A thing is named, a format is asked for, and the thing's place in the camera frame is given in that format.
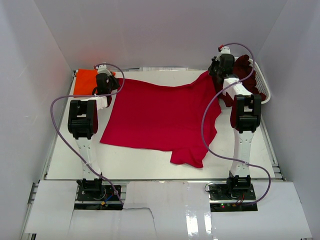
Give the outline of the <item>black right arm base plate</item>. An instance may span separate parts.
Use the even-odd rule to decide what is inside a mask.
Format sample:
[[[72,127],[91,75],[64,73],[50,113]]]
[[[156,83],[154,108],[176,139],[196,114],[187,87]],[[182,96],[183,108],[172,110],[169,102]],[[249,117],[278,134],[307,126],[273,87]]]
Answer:
[[[247,190],[230,192],[227,184],[209,182],[204,186],[204,191],[209,195],[210,211],[212,213],[227,212],[257,212],[254,187],[251,184]]]

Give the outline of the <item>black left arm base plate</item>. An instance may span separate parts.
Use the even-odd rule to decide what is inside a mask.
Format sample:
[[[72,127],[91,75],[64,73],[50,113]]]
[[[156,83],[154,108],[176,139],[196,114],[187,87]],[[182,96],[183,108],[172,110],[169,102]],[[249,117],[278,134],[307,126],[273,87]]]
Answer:
[[[111,185],[102,185],[101,190],[85,190],[82,186],[78,186],[74,209],[121,211],[123,206]]]

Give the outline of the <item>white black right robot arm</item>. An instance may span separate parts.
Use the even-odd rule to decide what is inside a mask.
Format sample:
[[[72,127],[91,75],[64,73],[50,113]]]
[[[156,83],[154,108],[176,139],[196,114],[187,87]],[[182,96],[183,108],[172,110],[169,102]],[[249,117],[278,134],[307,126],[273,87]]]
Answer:
[[[225,95],[232,99],[230,125],[234,132],[234,153],[229,177],[226,181],[226,195],[236,200],[243,199],[250,191],[251,144],[261,122],[261,96],[248,91],[233,73],[235,57],[230,53],[219,53],[213,57],[209,74],[222,85]]]

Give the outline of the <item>bright red t shirt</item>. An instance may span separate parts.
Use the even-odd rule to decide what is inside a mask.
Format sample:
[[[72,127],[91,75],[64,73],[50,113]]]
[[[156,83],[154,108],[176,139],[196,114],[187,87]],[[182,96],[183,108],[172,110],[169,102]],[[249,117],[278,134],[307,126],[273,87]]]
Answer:
[[[203,168],[205,144],[215,138],[222,112],[217,99],[210,102],[215,95],[207,71],[175,87],[126,79],[100,143],[171,152],[171,163]]]

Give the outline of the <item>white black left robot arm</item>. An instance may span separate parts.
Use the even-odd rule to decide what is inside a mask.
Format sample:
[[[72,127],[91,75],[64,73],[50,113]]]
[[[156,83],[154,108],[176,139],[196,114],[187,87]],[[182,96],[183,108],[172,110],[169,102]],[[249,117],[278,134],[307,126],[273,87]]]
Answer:
[[[99,177],[102,172],[95,157],[93,137],[99,127],[98,111],[110,106],[112,97],[109,94],[120,85],[111,72],[98,73],[95,80],[96,87],[93,88],[92,94],[97,96],[70,101],[67,127],[77,143],[79,154],[84,158],[82,180],[78,180],[77,183],[86,195],[94,200],[102,200],[107,192]]]

